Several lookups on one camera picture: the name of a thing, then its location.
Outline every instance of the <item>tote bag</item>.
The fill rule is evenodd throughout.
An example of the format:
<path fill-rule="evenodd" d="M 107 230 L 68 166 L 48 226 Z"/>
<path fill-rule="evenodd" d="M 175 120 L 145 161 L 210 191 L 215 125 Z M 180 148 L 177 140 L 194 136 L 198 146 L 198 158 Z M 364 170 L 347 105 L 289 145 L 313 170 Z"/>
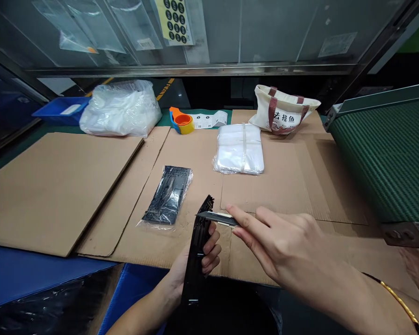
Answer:
<path fill-rule="evenodd" d="M 257 85 L 257 113 L 249 120 L 276 135 L 288 135 L 321 105 L 315 99 L 289 95 L 276 87 Z"/>

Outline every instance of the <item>black plastic wrap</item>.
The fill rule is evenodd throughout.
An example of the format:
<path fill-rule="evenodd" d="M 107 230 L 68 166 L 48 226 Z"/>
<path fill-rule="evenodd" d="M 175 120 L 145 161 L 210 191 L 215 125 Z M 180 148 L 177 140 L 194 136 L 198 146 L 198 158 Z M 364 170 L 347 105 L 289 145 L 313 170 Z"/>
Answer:
<path fill-rule="evenodd" d="M 0 306 L 0 335 L 86 334 L 112 268 Z"/>

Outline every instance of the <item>cardboard sheet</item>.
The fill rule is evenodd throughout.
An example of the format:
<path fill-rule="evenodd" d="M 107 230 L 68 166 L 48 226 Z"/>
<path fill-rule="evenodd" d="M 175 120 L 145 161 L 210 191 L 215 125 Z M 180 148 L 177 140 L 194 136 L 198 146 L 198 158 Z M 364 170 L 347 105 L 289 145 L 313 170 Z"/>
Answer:
<path fill-rule="evenodd" d="M 232 123 L 248 122 L 253 114 L 233 111 Z M 386 245 L 375 221 L 367 216 L 358 192 L 338 161 L 335 143 L 330 135 L 321 132 L 324 130 L 318 115 L 309 117 L 305 130 L 308 133 L 285 139 L 265 133 L 264 159 L 270 173 L 263 183 L 257 182 L 261 176 L 223 175 L 212 170 L 216 130 L 196 130 L 189 135 L 171 130 L 114 253 L 106 259 L 169 268 L 191 237 L 201 203 L 211 194 L 215 210 L 224 208 L 226 201 L 253 212 L 258 205 L 277 212 L 312 211 L 324 219 L 318 223 L 344 261 L 419 300 L 419 290 L 408 276 L 398 250 Z M 164 165 L 192 168 L 194 173 L 175 231 L 137 226 L 152 200 Z M 249 183 L 256 183 L 256 189 Z M 229 227 L 219 226 L 218 230 L 221 263 L 213 275 L 275 285 Z"/>
<path fill-rule="evenodd" d="M 265 206 L 284 214 L 309 213 L 317 220 L 368 224 L 367 209 L 329 134 L 291 140 L 261 133 L 264 173 L 226 175 L 222 204 L 254 213 Z"/>
<path fill-rule="evenodd" d="M 0 170 L 0 245 L 67 256 L 142 143 L 42 137 Z"/>
<path fill-rule="evenodd" d="M 114 191 L 101 207 L 76 249 L 79 254 L 109 256 L 126 227 L 154 167 L 170 127 L 154 127 Z"/>
<path fill-rule="evenodd" d="M 179 135 L 175 130 L 170 130 L 110 259 L 162 268 L 172 265 L 191 238 L 195 215 L 206 196 L 212 195 L 215 198 L 214 208 L 220 207 L 222 175 L 213 171 L 211 164 L 217 148 L 216 138 L 217 130 L 195 130 L 188 135 Z M 176 220 L 175 231 L 137 226 L 155 194 L 165 165 L 191 168 L 194 175 Z M 225 237 L 221 237 L 221 244 L 224 250 L 229 250 L 229 228 L 226 233 Z M 220 274 L 224 266 L 227 263 L 222 264 L 216 274 Z"/>

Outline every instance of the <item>bracelet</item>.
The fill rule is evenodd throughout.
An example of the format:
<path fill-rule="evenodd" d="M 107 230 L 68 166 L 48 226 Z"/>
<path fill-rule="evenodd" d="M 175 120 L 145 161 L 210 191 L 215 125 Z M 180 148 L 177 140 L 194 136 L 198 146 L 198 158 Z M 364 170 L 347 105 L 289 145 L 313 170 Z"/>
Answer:
<path fill-rule="evenodd" d="M 416 328 L 416 331 L 419 335 L 419 321 L 418 319 L 416 319 L 416 317 L 414 316 L 413 312 L 408 308 L 408 306 L 404 303 L 404 301 L 402 299 L 400 299 L 398 297 L 398 295 L 396 294 L 396 292 L 394 292 L 391 287 L 389 287 L 388 285 L 386 285 L 383 281 L 381 281 L 380 279 L 377 279 L 374 276 L 371 276 L 365 272 L 362 272 L 365 276 L 368 276 L 369 278 L 375 280 L 376 282 L 378 282 L 380 285 L 382 285 L 384 288 L 386 288 L 386 290 L 388 292 L 391 293 L 391 295 L 399 302 L 399 304 L 404 308 L 405 312 L 408 314 L 408 316 L 410 317 L 411 321 L 414 324 L 414 328 Z"/>

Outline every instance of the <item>white plastic bag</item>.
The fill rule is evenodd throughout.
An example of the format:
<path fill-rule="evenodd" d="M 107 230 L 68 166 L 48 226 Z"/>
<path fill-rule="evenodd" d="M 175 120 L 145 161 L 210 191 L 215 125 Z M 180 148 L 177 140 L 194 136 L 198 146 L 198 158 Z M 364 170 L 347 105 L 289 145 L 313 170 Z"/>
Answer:
<path fill-rule="evenodd" d="M 224 174 L 264 172 L 261 129 L 245 123 L 220 127 L 214 170 Z"/>
<path fill-rule="evenodd" d="M 275 135 L 290 134 L 321 105 L 318 100 L 289 95 L 276 87 L 257 85 L 255 93 L 257 113 L 249 123 Z"/>
<path fill-rule="evenodd" d="M 97 86 L 79 127 L 93 135 L 147 138 L 161 117 L 152 83 L 133 80 Z"/>

